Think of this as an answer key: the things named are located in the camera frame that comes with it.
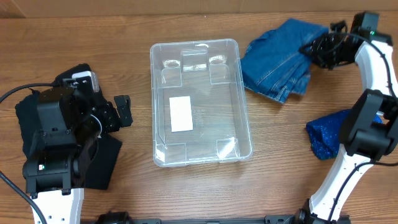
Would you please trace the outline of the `sparkly blue cloth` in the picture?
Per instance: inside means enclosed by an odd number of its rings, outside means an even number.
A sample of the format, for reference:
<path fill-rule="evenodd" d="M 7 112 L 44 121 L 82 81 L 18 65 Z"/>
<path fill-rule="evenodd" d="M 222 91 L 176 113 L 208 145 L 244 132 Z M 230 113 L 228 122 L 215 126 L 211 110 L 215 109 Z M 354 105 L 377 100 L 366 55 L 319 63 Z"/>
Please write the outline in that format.
<path fill-rule="evenodd" d="M 338 135 L 341 124 L 349 112 L 350 109 L 342 110 L 306 124 L 312 151 L 318 159 L 327 160 L 338 156 L 340 149 Z"/>

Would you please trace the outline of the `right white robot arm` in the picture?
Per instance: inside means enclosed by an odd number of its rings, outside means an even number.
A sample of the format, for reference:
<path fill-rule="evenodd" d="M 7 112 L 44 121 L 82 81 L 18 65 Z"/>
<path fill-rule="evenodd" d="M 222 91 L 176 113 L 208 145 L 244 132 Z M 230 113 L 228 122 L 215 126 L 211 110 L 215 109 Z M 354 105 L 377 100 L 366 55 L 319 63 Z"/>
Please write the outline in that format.
<path fill-rule="evenodd" d="M 379 14 L 354 16 L 351 28 L 341 21 L 329 33 L 301 46 L 300 53 L 329 70 L 355 63 L 363 94 L 343 121 L 340 148 L 321 187 L 290 218 L 291 223 L 349 223 L 341 209 L 362 176 L 397 146 L 397 78 L 393 42 L 377 31 Z"/>

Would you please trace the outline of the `clear plastic storage bin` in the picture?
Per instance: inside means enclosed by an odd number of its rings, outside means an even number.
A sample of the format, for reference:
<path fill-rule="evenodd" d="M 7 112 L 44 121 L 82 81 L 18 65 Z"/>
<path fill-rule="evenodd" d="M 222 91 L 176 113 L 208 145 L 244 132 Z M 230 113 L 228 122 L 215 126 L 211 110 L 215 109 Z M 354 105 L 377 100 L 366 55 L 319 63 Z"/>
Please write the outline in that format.
<path fill-rule="evenodd" d="M 233 39 L 154 44 L 150 48 L 153 161 L 159 167 L 236 162 L 254 152 Z M 189 96 L 193 129 L 172 132 L 169 98 Z"/>

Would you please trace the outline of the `blue denim jeans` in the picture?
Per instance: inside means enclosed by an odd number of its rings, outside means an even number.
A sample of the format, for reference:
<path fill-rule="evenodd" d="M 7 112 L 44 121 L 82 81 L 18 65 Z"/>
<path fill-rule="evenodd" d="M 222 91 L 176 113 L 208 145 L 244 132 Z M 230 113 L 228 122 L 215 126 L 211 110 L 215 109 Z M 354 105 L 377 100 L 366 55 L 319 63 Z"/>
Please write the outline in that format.
<path fill-rule="evenodd" d="M 244 86 L 278 103 L 293 93 L 304 95 L 312 60 L 299 48 L 328 32 L 328 28 L 297 19 L 263 33 L 247 47 L 241 59 Z"/>

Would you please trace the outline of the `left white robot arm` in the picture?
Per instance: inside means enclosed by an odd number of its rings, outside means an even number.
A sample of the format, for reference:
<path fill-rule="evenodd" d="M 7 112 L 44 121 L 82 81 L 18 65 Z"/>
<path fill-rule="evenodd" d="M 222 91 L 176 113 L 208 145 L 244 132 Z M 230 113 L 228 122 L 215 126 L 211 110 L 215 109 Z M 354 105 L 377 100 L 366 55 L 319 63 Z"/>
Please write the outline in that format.
<path fill-rule="evenodd" d="M 111 133 L 132 124 L 130 106 L 127 95 L 111 103 L 72 87 L 39 94 L 40 128 L 22 169 L 36 223 L 80 223 L 85 189 L 108 188 L 122 146 Z"/>

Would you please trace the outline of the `square black cloth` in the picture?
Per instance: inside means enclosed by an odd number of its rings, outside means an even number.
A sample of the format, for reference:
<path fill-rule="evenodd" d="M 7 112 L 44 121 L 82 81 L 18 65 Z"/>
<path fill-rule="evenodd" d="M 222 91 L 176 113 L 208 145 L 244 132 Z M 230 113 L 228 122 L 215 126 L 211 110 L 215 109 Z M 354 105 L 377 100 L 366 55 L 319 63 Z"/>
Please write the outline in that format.
<path fill-rule="evenodd" d="M 97 152 L 87 170 L 84 188 L 107 190 L 122 142 L 110 134 L 97 141 Z"/>

